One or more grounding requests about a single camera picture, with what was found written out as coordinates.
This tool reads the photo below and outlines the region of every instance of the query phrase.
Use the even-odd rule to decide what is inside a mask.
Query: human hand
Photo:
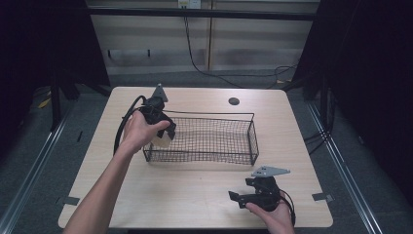
[[[277,208],[272,212],[266,212],[253,203],[247,203],[246,208],[252,213],[259,216],[267,225],[268,230],[272,234],[293,234],[294,227],[292,226],[289,207],[285,201],[280,200]]]
[[[155,125],[149,125],[143,114],[136,110],[124,127],[124,139],[120,147],[126,147],[131,154],[134,154],[169,124],[169,121],[163,120]]]

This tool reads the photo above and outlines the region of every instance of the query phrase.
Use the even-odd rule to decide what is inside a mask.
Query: cable
[[[291,222],[292,222],[292,225],[294,226],[295,225],[295,218],[296,218],[295,217],[294,202],[292,202],[292,199],[291,199],[291,197],[289,196],[288,193],[286,193],[282,189],[280,189],[280,191],[283,192],[284,194],[286,194],[286,196],[288,196],[289,201],[291,202],[291,204],[290,204],[283,196],[281,196],[281,199],[283,201],[285,201],[286,205],[289,207],[289,211],[290,211],[290,215],[291,215]]]
[[[322,146],[323,143],[325,143],[326,141],[328,141],[329,138],[331,138],[331,133],[332,133],[333,127],[334,127],[335,107],[336,107],[336,101],[335,101],[335,98],[334,98],[333,94],[330,91],[329,92],[329,110],[330,110],[330,113],[328,115],[326,129],[319,132],[319,133],[317,133],[317,134],[306,137],[304,139],[305,141],[308,141],[310,139],[317,138],[316,140],[313,140],[311,142],[307,142],[306,144],[308,145],[308,144],[312,144],[314,142],[317,142],[319,140],[319,137],[322,138],[322,142],[320,142],[314,149],[312,149],[309,152],[309,155],[316,152],[316,150],[318,150]]]
[[[230,85],[232,85],[232,86],[235,86],[235,87],[237,87],[237,88],[240,88],[240,89],[246,89],[246,87],[242,87],[242,86],[240,86],[240,85],[237,85],[237,84],[235,84],[235,83],[232,83],[232,82],[228,81],[227,79],[225,79],[224,77],[231,77],[231,76],[241,76],[241,77],[271,77],[271,76],[276,76],[276,82],[274,82],[271,86],[267,87],[266,89],[268,90],[268,89],[273,88],[273,87],[277,84],[278,75],[285,73],[286,71],[288,71],[288,70],[291,69],[291,68],[296,68],[296,66],[297,66],[297,64],[292,65],[292,66],[278,66],[278,67],[275,69],[274,74],[269,74],[269,75],[245,75],[245,74],[214,75],[214,74],[211,74],[211,73],[203,72],[203,71],[200,70],[200,69],[197,67],[197,65],[194,63],[194,58],[193,58],[193,56],[192,56],[191,40],[190,40],[190,36],[189,36],[189,23],[188,23],[188,18],[184,17],[184,22],[185,22],[186,40],[187,40],[187,42],[188,42],[189,57],[191,58],[192,65],[194,66],[194,68],[195,68],[198,72],[200,72],[201,74],[203,74],[203,75],[205,75],[205,76],[211,76],[211,77],[218,78],[218,79],[220,79],[220,80],[222,80],[222,81],[224,81],[224,82],[226,82],[226,83],[228,83],[228,84],[230,84]],[[281,71],[281,72],[277,73],[277,70],[278,70],[278,69],[281,69],[281,68],[287,68],[287,69],[284,70],[284,71]]]
[[[114,155],[115,155],[115,153],[116,153],[116,150],[117,150],[118,147],[119,147],[119,142],[121,141],[121,135],[122,135],[122,132],[124,131],[124,127],[125,127],[125,125],[127,124],[127,122],[128,122],[128,120],[129,120],[129,118],[131,117],[131,115],[133,115],[133,113],[135,112],[135,110],[137,110],[137,109],[135,109],[134,107],[136,106],[137,102],[138,102],[141,98],[143,99],[143,101],[146,101],[146,97],[145,97],[145,96],[139,96],[139,97],[137,97],[137,98],[134,100],[134,102],[133,102],[133,104],[131,105],[131,107],[129,108],[128,112],[125,114],[124,117],[122,117],[122,122],[121,122],[121,124],[119,125],[118,132],[116,133],[116,136],[115,136],[115,143],[114,143],[114,145],[113,145],[113,154],[114,154]]]

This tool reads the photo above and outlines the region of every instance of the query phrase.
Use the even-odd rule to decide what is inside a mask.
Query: wooden table
[[[122,116],[139,95],[154,88],[116,88],[104,109],[70,197],[86,196],[106,168]],[[251,194],[244,179],[260,166],[290,169],[276,176],[293,199],[297,227],[328,227],[331,213],[283,91],[164,88],[167,110],[253,112],[259,156],[254,166],[213,162],[147,163],[143,153],[132,159],[110,222],[113,228],[265,228],[264,223],[229,199],[228,191]],[[229,98],[238,98],[232,105]],[[58,224],[64,227],[76,207],[65,205]]]

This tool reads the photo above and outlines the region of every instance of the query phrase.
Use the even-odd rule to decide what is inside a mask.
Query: black wire basket
[[[146,161],[210,161],[254,165],[259,154],[254,114],[225,113],[226,117],[231,115],[251,117],[248,120],[170,117],[176,124],[174,140],[168,148],[153,143],[145,145],[143,154]]]

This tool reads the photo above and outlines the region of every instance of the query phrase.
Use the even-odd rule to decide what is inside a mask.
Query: wall
[[[87,3],[177,8],[176,0],[89,0]],[[234,11],[314,13],[318,5],[317,0],[202,1],[202,9]],[[92,19],[101,50],[111,50],[113,55],[106,58],[109,73],[193,70],[183,18],[92,16]],[[194,61],[204,70],[268,69],[295,64],[312,25],[308,21],[266,19],[189,19],[188,22]]]

